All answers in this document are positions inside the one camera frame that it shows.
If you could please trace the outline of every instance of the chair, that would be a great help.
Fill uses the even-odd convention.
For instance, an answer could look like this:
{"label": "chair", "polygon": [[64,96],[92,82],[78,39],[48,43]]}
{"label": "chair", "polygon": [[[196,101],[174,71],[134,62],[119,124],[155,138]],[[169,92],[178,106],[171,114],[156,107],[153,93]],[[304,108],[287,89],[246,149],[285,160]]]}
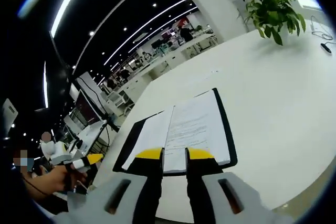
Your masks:
{"label": "chair", "polygon": [[107,99],[111,100],[117,107],[123,105],[127,101],[124,99],[123,96],[119,95],[117,92],[112,91],[108,96]]}
{"label": "chair", "polygon": [[[125,95],[120,95],[115,91],[112,91],[108,96],[107,99],[111,100],[117,107],[120,107],[123,104],[126,104],[130,98],[125,94]],[[134,106],[134,103],[126,106],[124,109],[124,115],[127,114],[128,111],[131,111]]]}

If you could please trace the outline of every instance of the paper document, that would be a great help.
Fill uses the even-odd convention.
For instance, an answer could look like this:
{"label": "paper document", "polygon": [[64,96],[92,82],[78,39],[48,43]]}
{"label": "paper document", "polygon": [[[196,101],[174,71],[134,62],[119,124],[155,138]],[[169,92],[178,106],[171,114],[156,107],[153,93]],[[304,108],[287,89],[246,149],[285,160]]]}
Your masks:
{"label": "paper document", "polygon": [[160,114],[152,116],[145,121],[131,154],[122,166],[123,169],[128,169],[135,159],[135,156],[140,152],[165,146],[173,108],[174,107],[171,106]]}
{"label": "paper document", "polygon": [[213,91],[175,106],[166,140],[165,172],[186,170],[186,147],[206,150],[215,156],[217,162],[230,161],[225,130]]}
{"label": "paper document", "polygon": [[158,147],[165,148],[165,173],[186,170],[186,147],[208,151],[219,164],[230,163],[223,121],[213,90],[147,119],[122,168],[128,169],[143,150]]}

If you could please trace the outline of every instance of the wire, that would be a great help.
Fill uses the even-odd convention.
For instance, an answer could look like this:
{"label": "wire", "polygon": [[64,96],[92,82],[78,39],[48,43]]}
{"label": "wire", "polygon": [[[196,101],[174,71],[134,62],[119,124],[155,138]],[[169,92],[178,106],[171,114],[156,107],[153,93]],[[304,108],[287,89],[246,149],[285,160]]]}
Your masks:
{"label": "wire", "polygon": [[110,147],[110,134],[109,134],[109,130],[107,129],[107,127],[105,127],[105,130],[107,132],[107,138],[109,139],[109,144],[108,144],[108,147],[106,148],[106,151],[107,151]]}
{"label": "wire", "polygon": [[333,42],[330,42],[330,41],[328,41],[328,42],[326,42],[326,43],[324,43],[325,45],[326,44],[335,44],[336,45],[336,43],[333,43]]}
{"label": "wire", "polygon": [[22,178],[28,183],[30,184],[32,187],[34,187],[37,191],[39,191],[41,194],[45,195],[45,196],[49,196],[48,194],[46,194],[45,192],[41,191],[40,189],[38,189],[36,186],[34,186],[32,183],[30,183],[28,180],[26,180],[26,178],[22,175]]}
{"label": "wire", "polygon": [[318,37],[320,37],[322,39],[333,40],[332,35],[320,24],[319,20],[315,16],[313,16],[313,15],[310,17],[311,26],[314,27],[313,18],[320,25],[320,27],[325,31],[325,33],[322,32],[322,31],[312,31],[311,34],[313,34],[315,36],[318,36]]}
{"label": "wire", "polygon": [[101,107],[105,110],[105,113],[108,115],[109,113],[107,113],[106,109],[104,108],[103,104],[101,104],[101,101],[99,100],[99,97],[98,97],[98,94],[92,89],[89,87],[89,85],[86,84],[86,82],[81,78],[81,77],[78,77],[79,79],[82,80],[82,82],[84,82],[84,84],[93,92],[95,93],[97,99],[98,99],[98,102],[100,103]]}

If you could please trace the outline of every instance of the black clipboard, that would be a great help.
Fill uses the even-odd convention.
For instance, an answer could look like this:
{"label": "black clipboard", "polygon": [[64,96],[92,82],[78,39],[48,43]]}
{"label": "black clipboard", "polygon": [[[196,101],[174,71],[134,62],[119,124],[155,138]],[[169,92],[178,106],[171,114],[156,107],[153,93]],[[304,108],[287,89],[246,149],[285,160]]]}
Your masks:
{"label": "black clipboard", "polygon": [[[221,169],[226,169],[226,168],[235,166],[238,163],[238,158],[237,158],[235,143],[233,141],[229,121],[227,119],[221,97],[219,96],[218,90],[216,88],[213,88],[212,90],[214,91],[215,98],[216,98],[216,101],[217,101],[217,105],[218,105],[218,108],[219,108],[219,112],[221,114],[222,123],[223,123],[223,126],[224,126],[225,135],[226,135],[227,146],[228,146],[228,150],[229,150],[229,154],[230,154],[230,163],[220,165]],[[129,173],[127,170],[124,170],[122,168],[122,165],[125,163],[128,156],[131,154],[131,152],[132,152],[132,150],[133,150],[133,148],[136,144],[136,141],[138,140],[139,134],[140,134],[140,132],[143,128],[143,125],[145,124],[145,121],[148,118],[140,120],[133,125],[133,127],[132,127],[130,133],[128,134],[128,136],[126,138],[126,141],[125,141],[125,143],[124,143],[124,145],[123,145],[123,147],[120,151],[120,154],[117,158],[117,161],[115,162],[115,165],[113,167],[114,172]],[[182,175],[185,175],[185,174],[186,174],[186,172],[163,173],[163,176],[182,176]]]}

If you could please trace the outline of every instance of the white table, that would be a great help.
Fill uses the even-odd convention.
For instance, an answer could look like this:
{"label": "white table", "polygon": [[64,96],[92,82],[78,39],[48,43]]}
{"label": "white table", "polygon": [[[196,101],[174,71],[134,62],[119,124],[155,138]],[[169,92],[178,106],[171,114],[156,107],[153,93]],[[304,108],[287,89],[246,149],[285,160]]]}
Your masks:
{"label": "white table", "polygon": [[[216,87],[232,131],[233,172],[274,209],[311,185],[336,153],[336,47],[309,31],[287,47],[252,31],[214,47],[152,81],[126,118],[94,185],[112,168],[133,123]],[[164,177],[156,216],[193,222],[186,178]]]}
{"label": "white table", "polygon": [[129,98],[133,102],[137,102],[138,98],[142,94],[142,92],[145,90],[147,85],[153,80],[148,73],[152,71],[154,68],[158,67],[164,62],[167,62],[168,65],[171,64],[171,68],[174,68],[176,64],[173,63],[172,59],[175,57],[184,58],[182,61],[187,61],[188,58],[186,58],[182,51],[187,49],[188,47],[191,47],[209,37],[211,37],[213,34],[203,34],[198,36],[197,38],[183,44],[179,48],[177,48],[175,51],[172,51],[168,53],[167,55],[163,57],[157,57],[156,59],[152,60],[149,64],[142,67],[136,75],[129,80],[127,83],[125,83],[120,89],[118,89],[118,93],[125,92]]}
{"label": "white table", "polygon": [[83,145],[78,150],[81,152],[83,156],[88,155],[90,149],[92,148],[93,144],[104,130],[106,125],[106,120],[98,121],[92,125],[86,126],[79,134],[79,139],[83,140]]}

